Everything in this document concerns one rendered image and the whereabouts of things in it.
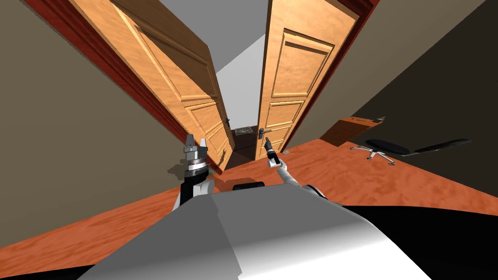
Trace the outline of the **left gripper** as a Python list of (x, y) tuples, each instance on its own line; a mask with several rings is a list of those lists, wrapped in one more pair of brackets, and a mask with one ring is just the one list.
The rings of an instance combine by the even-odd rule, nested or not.
[(200, 146), (195, 146), (195, 139), (193, 134), (188, 134), (186, 138), (186, 147), (184, 148), (185, 159), (187, 161), (202, 159), (207, 157), (207, 144), (206, 139), (202, 138)]

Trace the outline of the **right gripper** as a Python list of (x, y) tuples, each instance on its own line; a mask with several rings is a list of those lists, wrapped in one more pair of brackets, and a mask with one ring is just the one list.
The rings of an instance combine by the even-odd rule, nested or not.
[(264, 148), (267, 152), (268, 164), (269, 165), (280, 165), (281, 161), (279, 160), (277, 154), (273, 151), (271, 141), (268, 137), (265, 137)]

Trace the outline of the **wooden door leaf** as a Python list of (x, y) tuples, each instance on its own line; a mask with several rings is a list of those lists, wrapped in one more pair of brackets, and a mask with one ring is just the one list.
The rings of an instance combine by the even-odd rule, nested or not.
[(359, 14), (339, 0), (272, 0), (255, 159), (266, 157), (265, 137), (275, 152), (290, 139), (305, 107), (352, 31)]
[(160, 0), (70, 0), (224, 171), (234, 140), (208, 46)]

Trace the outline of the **brown wooden desk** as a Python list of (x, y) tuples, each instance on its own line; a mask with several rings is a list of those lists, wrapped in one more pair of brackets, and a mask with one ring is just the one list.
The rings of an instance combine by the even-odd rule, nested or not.
[(338, 120), (328, 131), (320, 137), (321, 140), (339, 147), (345, 142), (351, 141), (371, 128), (381, 124), (385, 117), (374, 120), (348, 117)]

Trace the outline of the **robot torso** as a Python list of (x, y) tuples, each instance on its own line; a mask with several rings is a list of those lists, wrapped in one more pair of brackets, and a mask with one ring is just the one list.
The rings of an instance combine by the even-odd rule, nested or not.
[(296, 186), (203, 194), (78, 280), (431, 280), (368, 220)]

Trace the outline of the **black office chair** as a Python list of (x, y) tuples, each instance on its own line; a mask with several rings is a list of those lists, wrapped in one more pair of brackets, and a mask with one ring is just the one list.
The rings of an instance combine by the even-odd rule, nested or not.
[(400, 145), (384, 141), (384, 140), (377, 140), (377, 139), (370, 139), (365, 141), (367, 146), (362, 146), (362, 145), (357, 145), (350, 147), (350, 150), (360, 150), (360, 151), (367, 151), (369, 152), (369, 156), (366, 158), (368, 161), (371, 161), (372, 158), (375, 155), (379, 155), (382, 158), (386, 159), (389, 163), (390, 166), (394, 166), (396, 163), (389, 159), (386, 156), (386, 153), (391, 153), (394, 155), (402, 156), (402, 157), (408, 157), (408, 156), (413, 156), (417, 154), (423, 154), (423, 153), (429, 153), (429, 152), (435, 152), (441, 149), (453, 147), (453, 146), (458, 146), (462, 144), (468, 144), (471, 143), (472, 141), (469, 139), (456, 139), (456, 140), (451, 140), (427, 147), (423, 147), (420, 149), (416, 149), (415, 151), (410, 151), (406, 147), (402, 147)]

